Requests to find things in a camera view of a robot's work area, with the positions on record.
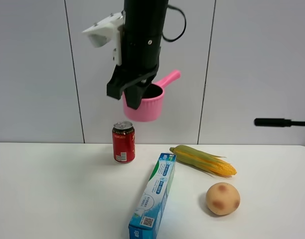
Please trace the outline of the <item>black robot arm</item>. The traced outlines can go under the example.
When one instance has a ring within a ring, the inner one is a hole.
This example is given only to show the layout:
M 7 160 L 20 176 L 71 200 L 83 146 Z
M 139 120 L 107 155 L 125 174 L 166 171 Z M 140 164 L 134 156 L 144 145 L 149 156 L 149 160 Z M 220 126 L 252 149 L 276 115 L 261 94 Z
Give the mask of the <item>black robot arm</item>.
M 107 96 L 125 97 L 136 110 L 159 68 L 166 0 L 126 0 L 121 33 L 122 63 L 107 84 Z

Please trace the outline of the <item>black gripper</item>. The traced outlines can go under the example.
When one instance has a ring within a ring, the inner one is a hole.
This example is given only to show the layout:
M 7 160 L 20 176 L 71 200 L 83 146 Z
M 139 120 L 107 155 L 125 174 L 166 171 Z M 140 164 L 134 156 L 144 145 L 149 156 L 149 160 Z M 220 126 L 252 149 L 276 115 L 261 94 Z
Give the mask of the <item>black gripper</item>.
M 124 92 L 129 108 L 137 110 L 159 68 L 162 33 L 122 31 L 116 39 L 116 66 L 107 83 L 107 96 Z

